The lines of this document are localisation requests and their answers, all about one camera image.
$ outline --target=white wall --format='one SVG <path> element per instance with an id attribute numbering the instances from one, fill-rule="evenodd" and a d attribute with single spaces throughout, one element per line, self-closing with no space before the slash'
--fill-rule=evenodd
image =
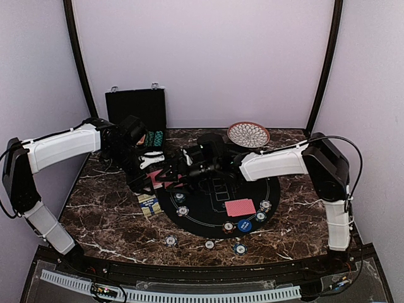
<path id="1" fill-rule="evenodd" d="M 104 93 L 167 88 L 168 127 L 304 128 L 333 0 L 74 1 L 101 117 Z"/>
<path id="2" fill-rule="evenodd" d="M 60 0 L 0 1 L 0 150 L 9 139 L 36 138 L 88 117 Z M 35 176 L 43 201 L 58 215 L 83 157 Z M 10 210 L 3 185 L 0 198 Z M 0 213 L 1 302 L 19 302 L 39 243 L 23 219 Z"/>
<path id="3" fill-rule="evenodd" d="M 357 225 L 376 247 L 395 302 L 404 302 L 404 2 L 344 6 L 316 130 L 344 135 L 362 150 L 364 175 L 353 201 Z"/>

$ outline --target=red playing card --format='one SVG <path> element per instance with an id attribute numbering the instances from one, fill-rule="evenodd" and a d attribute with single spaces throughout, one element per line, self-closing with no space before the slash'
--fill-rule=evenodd
<path id="1" fill-rule="evenodd" d="M 226 201 L 225 205 L 229 217 L 252 215 L 256 212 L 254 202 L 251 199 Z"/>

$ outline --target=white poker chip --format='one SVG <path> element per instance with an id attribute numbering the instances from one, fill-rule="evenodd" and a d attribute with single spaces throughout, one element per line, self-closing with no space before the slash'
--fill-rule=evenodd
<path id="1" fill-rule="evenodd" d="M 268 200 L 263 200 L 260 202 L 259 207 L 261 208 L 262 211 L 265 211 L 266 213 L 271 210 L 271 202 Z"/>
<path id="2" fill-rule="evenodd" d="M 165 238 L 165 245 L 167 247 L 174 247 L 177 245 L 177 238 L 174 235 L 169 235 L 167 238 Z"/>
<path id="3" fill-rule="evenodd" d="M 189 213 L 189 209 L 186 206 L 180 206 L 177 209 L 177 215 L 178 217 L 183 217 L 186 216 Z"/>
<path id="4" fill-rule="evenodd" d="M 205 242 L 205 247 L 207 249 L 213 249 L 215 247 L 215 243 L 211 240 Z"/>
<path id="5" fill-rule="evenodd" d="M 235 225 L 232 222 L 226 222 L 223 224 L 222 230 L 225 234 L 230 234 L 235 230 Z"/>

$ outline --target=decorative plate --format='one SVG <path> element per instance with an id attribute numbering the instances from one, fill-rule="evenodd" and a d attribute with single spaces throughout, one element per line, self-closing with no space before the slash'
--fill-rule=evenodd
<path id="1" fill-rule="evenodd" d="M 227 136 L 235 144 L 257 148 L 264 146 L 270 140 L 270 134 L 263 126 L 253 122 L 238 122 L 227 130 Z"/>

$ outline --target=poker chip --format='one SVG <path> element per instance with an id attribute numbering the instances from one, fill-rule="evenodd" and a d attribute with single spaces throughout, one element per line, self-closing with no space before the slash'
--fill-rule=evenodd
<path id="1" fill-rule="evenodd" d="M 242 232 L 249 232 L 252 229 L 253 224 L 249 220 L 240 220 L 237 227 Z"/>
<path id="2" fill-rule="evenodd" d="M 233 246 L 233 252 L 238 256 L 243 256 L 247 253 L 247 246 L 243 244 L 236 244 Z"/>
<path id="3" fill-rule="evenodd" d="M 268 200 L 263 200 L 260 202 L 259 204 L 259 208 L 262 211 L 265 211 L 266 213 L 268 213 L 271 210 L 271 202 L 269 202 Z"/>
<path id="4" fill-rule="evenodd" d="M 186 216 L 189 213 L 189 209 L 186 206 L 180 206 L 177 209 L 177 215 L 178 217 L 183 217 Z"/>
<path id="5" fill-rule="evenodd" d="M 174 235 L 169 235 L 167 238 L 165 238 L 165 245 L 167 247 L 174 247 L 177 245 L 177 237 Z"/>
<path id="6" fill-rule="evenodd" d="M 206 249 L 211 250 L 211 249 L 213 249 L 214 247 L 215 247 L 215 243 L 214 243 L 213 241 L 209 240 L 209 241 L 206 241 L 206 242 L 205 242 L 205 248 L 206 248 Z"/>
<path id="7" fill-rule="evenodd" d="M 255 214 L 255 220 L 257 222 L 264 222 L 266 219 L 266 214 L 263 213 L 262 211 L 259 211 Z"/>
<path id="8" fill-rule="evenodd" d="M 175 202 L 177 202 L 177 203 L 183 203 L 185 201 L 185 194 L 176 193 L 174 195 L 174 199 L 175 199 Z"/>
<path id="9" fill-rule="evenodd" d="M 225 234 L 231 234 L 235 230 L 235 225 L 232 222 L 226 222 L 222 225 L 222 230 Z"/>

